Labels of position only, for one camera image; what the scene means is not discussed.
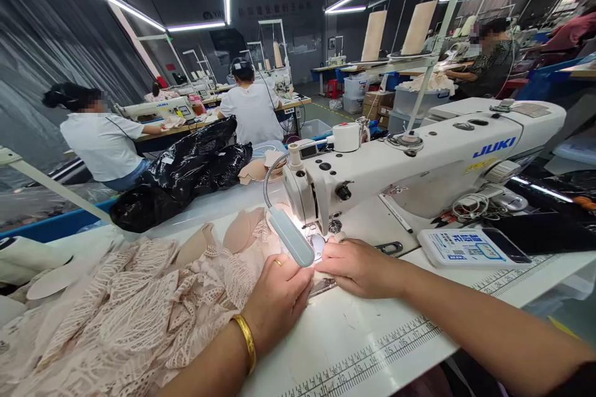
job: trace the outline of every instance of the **measuring tape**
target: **measuring tape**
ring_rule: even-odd
[[[537,273],[559,255],[535,256],[534,265],[525,270],[499,270],[472,288],[498,297]],[[308,380],[287,390],[279,397],[337,397],[383,371],[390,364],[404,358],[443,331],[423,315],[395,328],[377,341],[345,357]]]

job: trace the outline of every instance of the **gold bracelet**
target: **gold bracelet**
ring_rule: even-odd
[[[255,340],[253,340],[253,334],[250,331],[250,327],[246,323],[244,317],[239,313],[232,316],[232,319],[235,319],[238,325],[240,326],[240,330],[246,339],[246,346],[248,348],[248,358],[250,361],[250,366],[248,368],[248,374],[251,375],[255,370],[256,366],[256,350],[255,350]]]

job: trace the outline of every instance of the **blue jeans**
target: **blue jeans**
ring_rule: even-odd
[[[130,174],[128,174],[127,176],[124,176],[124,177],[116,179],[116,180],[110,180],[109,182],[102,182],[102,183],[104,185],[108,186],[108,188],[110,188],[110,189],[114,189],[115,191],[118,191],[118,192],[124,192],[124,191],[132,188],[137,183],[137,179],[141,176],[141,174],[143,172],[145,172],[147,170],[147,168],[149,167],[150,164],[151,164],[151,161],[147,160],[147,158],[143,158],[143,161],[141,161],[138,164],[137,168],[134,171],[132,171]]]

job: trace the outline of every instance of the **yellow floor line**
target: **yellow floor line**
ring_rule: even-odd
[[[569,329],[565,324],[560,321],[557,321],[552,316],[548,316],[549,321],[562,332],[565,332],[567,335],[571,335],[573,338],[580,339],[579,336],[575,335],[571,329]]]
[[[328,108],[327,108],[327,107],[325,107],[324,105],[317,104],[316,102],[311,102],[311,104],[317,105],[317,106],[319,106],[321,109],[328,110],[329,112],[331,112],[331,113],[334,113],[334,114],[336,114],[336,115],[339,115],[339,116],[341,116],[342,118],[346,118],[346,119],[349,119],[349,120],[351,120],[351,121],[356,121],[354,118],[347,117],[346,115],[342,115],[341,113],[338,113],[338,112],[336,112],[335,110],[328,109]]]

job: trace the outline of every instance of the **red clothing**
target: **red clothing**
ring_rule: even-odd
[[[553,38],[546,42],[543,51],[562,51],[574,48],[579,39],[590,31],[596,30],[596,12],[571,19],[553,31]]]

